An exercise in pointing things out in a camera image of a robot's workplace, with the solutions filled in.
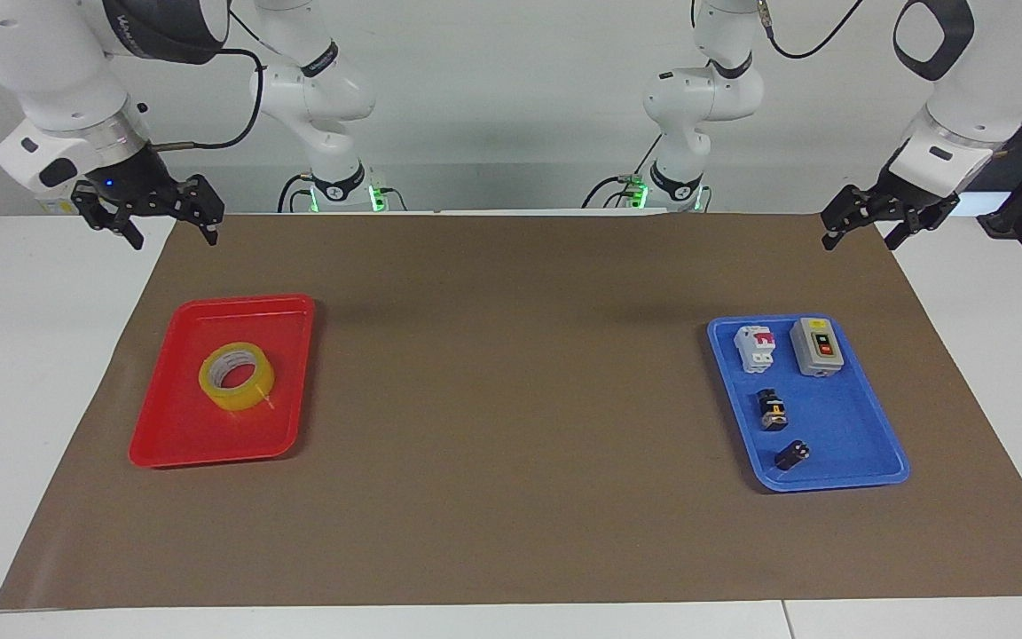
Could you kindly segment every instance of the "white robotic arm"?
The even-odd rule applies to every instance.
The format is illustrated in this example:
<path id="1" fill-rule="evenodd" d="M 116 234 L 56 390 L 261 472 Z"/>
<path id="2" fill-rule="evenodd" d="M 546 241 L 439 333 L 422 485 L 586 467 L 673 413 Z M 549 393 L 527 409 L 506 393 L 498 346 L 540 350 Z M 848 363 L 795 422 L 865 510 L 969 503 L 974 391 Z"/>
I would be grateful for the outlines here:
<path id="1" fill-rule="evenodd" d="M 216 243 L 222 199 L 199 175 L 168 174 L 108 56 L 201 64 L 226 34 L 223 0 L 0 0 L 0 84 L 26 115 L 0 144 L 0 165 L 35 193 L 77 183 L 86 222 L 134 247 L 143 236 L 131 216 L 172 216 Z"/>
<path id="2" fill-rule="evenodd" d="M 264 76 L 263 111 L 306 146 L 313 185 L 335 208 L 374 206 L 372 181 L 344 122 L 369 118 L 373 88 L 329 37 L 317 0 L 254 0 L 269 47 L 292 64 L 271 64 Z M 259 76 L 251 91 L 259 90 Z"/>
<path id="3" fill-rule="evenodd" d="M 663 138 L 642 179 L 649 206 L 670 211 L 689 210 L 701 190 L 712 141 L 697 127 L 747 118 L 763 101 L 763 78 L 751 65 L 757 0 L 704 0 L 694 17 L 696 47 L 709 64 L 662 73 L 645 93 L 645 111 Z"/>
<path id="4" fill-rule="evenodd" d="M 937 229 L 1022 126 L 1022 0 L 910 0 L 893 40 L 901 62 L 934 82 L 932 97 L 877 184 L 848 185 L 824 211 L 828 250 L 877 221 L 900 223 L 890 247 Z"/>

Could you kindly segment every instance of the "black cable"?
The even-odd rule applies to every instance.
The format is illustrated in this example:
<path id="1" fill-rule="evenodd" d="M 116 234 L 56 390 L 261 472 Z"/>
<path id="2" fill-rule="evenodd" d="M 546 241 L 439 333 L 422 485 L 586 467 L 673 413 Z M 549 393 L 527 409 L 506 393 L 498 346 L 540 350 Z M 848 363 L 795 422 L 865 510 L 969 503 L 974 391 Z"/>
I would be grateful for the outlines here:
<path id="1" fill-rule="evenodd" d="M 635 174 L 642 174 L 642 169 L 645 169 L 645 163 L 649 162 L 649 156 L 652 156 L 653 149 L 656 149 L 656 146 L 661 143 L 662 138 L 664 138 L 664 133 L 657 135 L 656 140 L 653 140 L 653 145 L 650 146 L 648 152 L 645 153 L 645 157 L 642 158 L 642 163 L 637 166 L 637 171 L 634 172 Z"/>
<path id="2" fill-rule="evenodd" d="M 713 195 L 715 195 L 715 191 L 713 191 L 712 187 L 710 186 L 705 186 L 704 189 L 701 190 L 701 195 L 704 195 L 704 191 L 707 191 L 709 193 L 709 201 L 704 202 L 704 211 L 701 211 L 701 214 L 707 213 L 709 211 L 709 207 L 712 206 Z"/>
<path id="3" fill-rule="evenodd" d="M 266 76 L 266 67 L 263 65 L 263 60 L 259 59 L 259 56 L 254 51 L 248 51 L 247 49 L 220 49 L 219 54 L 221 56 L 243 56 L 250 57 L 254 61 L 254 72 L 259 74 L 259 89 L 254 92 L 254 109 L 251 109 L 251 120 L 246 123 L 245 129 L 239 135 L 236 135 L 232 140 L 226 142 L 216 142 L 214 144 L 207 144 L 203 142 L 167 142 L 164 144 L 154 144 L 153 149 L 157 151 L 186 151 L 191 149 L 201 149 L 206 151 L 216 151 L 220 149 L 227 149 L 230 146 L 239 144 L 246 138 L 247 135 L 251 134 L 251 130 L 254 129 L 254 125 L 259 122 L 259 113 L 263 109 L 263 85 L 265 83 L 264 76 Z"/>
<path id="4" fill-rule="evenodd" d="M 296 211 L 294 211 L 294 198 L 298 197 L 299 195 L 310 195 L 310 197 L 313 197 L 313 191 L 310 191 L 309 189 L 301 189 L 299 191 L 294 191 L 294 194 L 291 195 L 291 213 L 297 213 Z"/>
<path id="5" fill-rule="evenodd" d="M 294 178 L 289 178 L 286 181 L 286 185 L 283 186 L 283 192 L 279 194 L 279 213 L 286 211 L 286 195 L 291 192 L 291 186 L 296 185 L 298 182 L 306 182 L 308 178 L 304 177 L 304 174 L 297 174 Z"/>
<path id="6" fill-rule="evenodd" d="M 591 199 L 594 198 L 594 195 L 596 195 L 597 192 L 599 192 L 601 189 L 604 189 L 605 186 L 612 185 L 612 183 L 620 184 L 621 181 L 622 180 L 620 178 L 617 178 L 616 175 L 614 175 L 613 178 L 605 178 L 603 181 L 597 183 L 597 186 L 594 186 L 594 189 L 589 193 L 589 195 L 586 195 L 586 199 L 583 202 L 582 208 L 589 207 L 589 201 L 591 201 Z"/>
<path id="7" fill-rule="evenodd" d="M 245 21 L 243 21 L 243 17 L 236 15 L 234 9 L 228 9 L 227 15 L 231 16 L 232 20 L 235 20 L 235 24 L 238 24 L 240 28 L 243 28 L 243 31 L 246 32 L 247 36 L 250 36 L 252 39 L 254 39 L 256 42 L 259 42 L 259 44 L 263 44 L 264 47 L 267 48 L 268 51 L 270 51 L 271 53 L 279 53 L 279 55 L 281 56 L 281 52 L 279 52 L 279 49 L 273 48 L 270 44 L 267 43 L 266 40 L 261 39 L 261 37 L 259 37 L 259 33 L 254 33 L 254 30 L 251 29 L 250 26 L 247 26 Z"/>
<path id="8" fill-rule="evenodd" d="M 768 41 L 771 41 L 771 47 L 775 48 L 775 50 L 779 52 L 780 56 L 787 57 L 788 59 L 791 60 L 803 60 L 806 59 L 806 57 L 810 57 L 812 56 L 812 54 L 816 54 L 819 51 L 821 51 L 824 47 L 826 47 L 827 44 L 831 44 L 831 40 L 834 40 L 835 36 L 838 36 L 838 32 L 841 31 L 844 26 L 846 26 L 846 24 L 850 20 L 852 16 L 854 16 L 854 12 L 858 10 L 858 7 L 861 7 L 863 3 L 865 3 L 865 0 L 856 0 L 854 2 L 854 5 L 850 7 L 850 10 L 846 11 L 846 15 L 843 16 L 843 19 L 841 19 L 839 24 L 835 26 L 835 30 L 830 33 L 830 36 L 828 36 L 827 39 L 824 40 L 823 42 L 820 42 L 818 47 L 816 47 L 815 49 L 810 49 L 810 51 L 807 51 L 805 53 L 791 53 L 789 51 L 786 51 L 783 47 L 780 47 L 779 42 L 776 41 L 776 30 L 775 28 L 772 28 L 770 24 L 770 16 L 768 16 L 766 19 L 763 20 L 763 31 L 765 31 L 768 34 Z"/>
<path id="9" fill-rule="evenodd" d="M 125 1 L 113 0 L 113 4 L 114 4 L 114 7 L 117 7 L 118 9 L 121 9 L 122 11 L 133 12 L 133 11 L 130 11 L 129 7 L 127 7 L 127 5 L 125 4 Z M 236 21 L 239 21 L 240 25 L 243 25 L 243 21 L 239 20 L 238 17 L 236 17 Z M 251 32 L 251 30 L 248 29 L 246 25 L 243 25 L 243 29 L 245 29 L 247 31 L 247 33 Z M 247 135 L 250 135 L 251 134 L 251 130 L 254 129 L 256 122 L 259 122 L 260 109 L 263 108 L 263 84 L 264 84 L 264 76 L 265 76 L 265 74 L 264 74 L 264 69 L 265 67 L 263 65 L 263 60 L 259 59 L 259 56 L 257 56 L 257 54 L 254 53 L 254 51 L 248 51 L 247 49 L 220 49 L 220 48 L 212 48 L 212 47 L 199 47 L 199 45 L 197 45 L 197 44 L 191 44 L 191 42 L 184 42 L 182 40 L 176 40 L 175 37 L 168 36 L 167 33 L 164 33 L 164 32 L 159 31 L 158 29 L 152 29 L 152 33 L 154 34 L 155 37 L 159 37 L 159 39 L 161 39 L 161 40 L 164 40 L 166 42 L 171 42 L 171 44 L 175 44 L 178 47 L 182 47 L 184 49 L 195 49 L 195 50 L 198 50 L 198 51 L 210 51 L 210 52 L 214 52 L 216 54 L 216 56 L 244 56 L 244 57 L 250 57 L 251 60 L 254 61 L 254 71 L 259 74 L 259 90 L 256 91 L 254 109 L 252 109 L 252 112 L 251 112 L 251 120 L 247 122 L 246 129 L 244 129 L 243 132 L 240 133 L 239 135 L 236 135 L 236 137 L 235 137 L 234 140 L 230 140 L 230 141 L 227 141 L 227 142 L 212 143 L 212 144 L 206 144 L 206 143 L 202 143 L 202 142 L 191 142 L 191 141 L 188 141 L 188 142 L 166 142 L 164 144 L 153 144 L 152 145 L 152 149 L 155 150 L 155 151 L 161 151 L 161 152 L 162 151 L 186 151 L 186 150 L 191 150 L 191 149 L 202 149 L 202 150 L 213 150 L 213 151 L 215 151 L 215 150 L 219 150 L 219 149 L 226 149 L 226 148 L 228 148 L 228 146 L 234 146 L 236 144 L 239 144 L 239 142 L 243 141 L 243 138 L 246 138 Z"/>
<path id="10" fill-rule="evenodd" d="M 617 198 L 617 203 L 615 203 L 615 206 L 613 206 L 613 208 L 617 208 L 617 207 L 621 206 L 621 201 L 624 201 L 625 192 L 624 191 L 617 191 L 617 193 L 609 195 L 608 198 L 605 198 L 605 203 L 604 203 L 604 206 L 602 206 L 602 208 L 609 208 L 609 202 L 613 201 L 613 198 Z"/>
<path id="11" fill-rule="evenodd" d="M 409 211 L 409 206 L 407 206 L 407 203 L 405 203 L 405 195 L 402 195 L 401 192 L 398 191 L 397 189 L 392 189 L 392 187 L 388 187 L 388 189 L 381 189 L 380 192 L 381 193 L 385 193 L 385 194 L 397 193 L 397 198 L 401 199 L 401 208 L 403 208 L 403 210 L 405 210 L 405 211 Z"/>

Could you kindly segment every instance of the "blue tray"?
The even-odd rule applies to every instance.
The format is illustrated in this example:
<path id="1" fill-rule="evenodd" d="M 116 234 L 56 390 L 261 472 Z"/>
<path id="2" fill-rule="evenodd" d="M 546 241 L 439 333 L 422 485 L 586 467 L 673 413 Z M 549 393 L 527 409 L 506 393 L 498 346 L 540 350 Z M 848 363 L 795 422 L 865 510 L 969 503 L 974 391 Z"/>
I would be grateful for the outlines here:
<path id="1" fill-rule="evenodd" d="M 904 482 L 910 462 L 838 322 L 830 320 L 846 367 L 824 379 L 798 372 L 790 330 L 800 317 L 829 319 L 816 314 L 768 315 L 722 317 L 709 324 L 712 351 L 755 476 L 778 493 Z M 735 339 L 746 325 L 769 326 L 776 335 L 776 363 L 765 373 L 743 371 Z M 776 389 L 787 404 L 790 425 L 782 431 L 763 431 L 759 421 L 755 394 L 765 387 Z M 810 458 L 785 473 L 776 467 L 775 457 L 795 440 L 810 446 Z"/>

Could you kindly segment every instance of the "roll of tape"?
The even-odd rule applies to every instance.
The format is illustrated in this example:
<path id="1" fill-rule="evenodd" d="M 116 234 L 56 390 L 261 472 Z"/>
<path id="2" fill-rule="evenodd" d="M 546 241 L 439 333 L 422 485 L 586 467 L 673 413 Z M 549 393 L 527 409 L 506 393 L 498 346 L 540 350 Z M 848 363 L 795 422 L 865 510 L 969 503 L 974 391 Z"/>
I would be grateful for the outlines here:
<path id="1" fill-rule="evenodd" d="M 224 387 L 224 379 L 240 367 L 254 367 L 248 380 L 235 387 Z M 235 343 L 217 349 L 199 368 L 199 387 L 216 406 L 237 413 L 267 400 L 275 387 L 275 367 L 263 349 L 253 344 Z"/>

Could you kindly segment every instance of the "black button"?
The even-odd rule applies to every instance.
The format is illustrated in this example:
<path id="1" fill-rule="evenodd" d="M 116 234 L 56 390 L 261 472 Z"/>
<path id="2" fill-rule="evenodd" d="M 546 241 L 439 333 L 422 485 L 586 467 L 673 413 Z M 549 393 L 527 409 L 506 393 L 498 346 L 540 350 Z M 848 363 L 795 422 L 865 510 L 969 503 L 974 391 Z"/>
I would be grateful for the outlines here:
<path id="1" fill-rule="evenodd" d="M 68 158 L 56 158 L 37 175 L 37 178 L 41 179 L 42 185 L 46 185 L 50 189 L 57 185 L 64 185 L 65 181 L 77 177 L 78 168 Z"/>

